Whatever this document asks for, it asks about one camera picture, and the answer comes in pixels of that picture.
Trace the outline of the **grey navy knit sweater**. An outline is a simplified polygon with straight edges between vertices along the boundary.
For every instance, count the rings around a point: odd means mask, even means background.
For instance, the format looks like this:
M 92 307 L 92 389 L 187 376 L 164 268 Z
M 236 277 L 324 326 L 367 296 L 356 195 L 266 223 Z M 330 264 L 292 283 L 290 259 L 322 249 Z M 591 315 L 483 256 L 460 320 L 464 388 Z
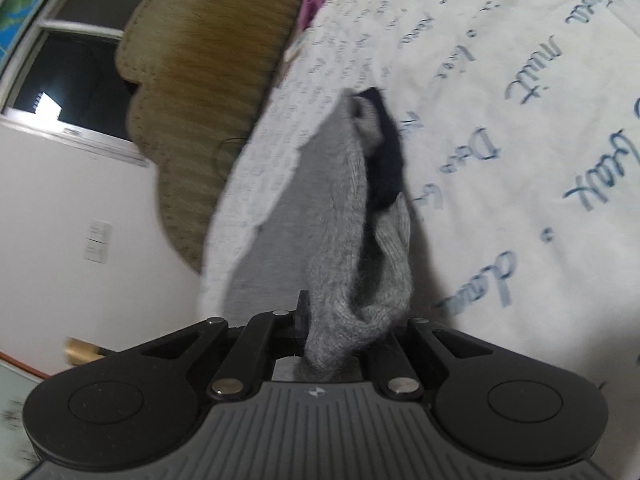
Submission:
M 345 90 L 232 275 L 222 314 L 243 324 L 309 295 L 297 380 L 331 380 L 409 312 L 410 209 L 382 93 Z

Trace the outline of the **white bedsheet with blue script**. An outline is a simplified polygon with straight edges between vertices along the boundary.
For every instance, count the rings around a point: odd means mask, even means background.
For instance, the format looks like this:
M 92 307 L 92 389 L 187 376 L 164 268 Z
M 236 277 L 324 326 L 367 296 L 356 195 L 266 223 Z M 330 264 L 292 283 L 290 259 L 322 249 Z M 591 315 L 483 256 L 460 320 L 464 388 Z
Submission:
M 639 0 L 326 0 L 242 151 L 202 313 L 346 88 L 396 119 L 422 304 L 639 406 Z

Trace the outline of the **olive padded headboard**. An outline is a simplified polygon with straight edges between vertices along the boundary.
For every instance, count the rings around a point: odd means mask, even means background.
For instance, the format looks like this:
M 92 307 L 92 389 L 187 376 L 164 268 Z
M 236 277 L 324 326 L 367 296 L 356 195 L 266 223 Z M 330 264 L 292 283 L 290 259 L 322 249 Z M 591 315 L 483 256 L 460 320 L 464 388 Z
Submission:
M 157 210 L 201 271 L 209 220 L 264 109 L 302 0 L 142 0 L 116 53 L 126 130 L 157 168 Z

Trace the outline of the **white wall socket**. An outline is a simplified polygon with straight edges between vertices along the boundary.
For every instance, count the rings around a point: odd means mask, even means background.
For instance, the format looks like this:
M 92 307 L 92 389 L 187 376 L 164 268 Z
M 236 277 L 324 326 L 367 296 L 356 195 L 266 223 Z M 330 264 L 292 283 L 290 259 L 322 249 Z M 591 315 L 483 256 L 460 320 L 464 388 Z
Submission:
M 85 259 L 99 264 L 106 263 L 111 235 L 112 226 L 109 223 L 102 220 L 93 220 L 90 223 L 85 244 Z

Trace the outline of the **dark window with white frame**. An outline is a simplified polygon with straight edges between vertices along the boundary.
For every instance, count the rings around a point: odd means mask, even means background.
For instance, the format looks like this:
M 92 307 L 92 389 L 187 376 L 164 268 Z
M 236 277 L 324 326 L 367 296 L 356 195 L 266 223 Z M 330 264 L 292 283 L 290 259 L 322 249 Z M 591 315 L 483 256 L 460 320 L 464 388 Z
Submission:
M 115 54 L 142 0 L 1 0 L 1 123 L 142 166 Z

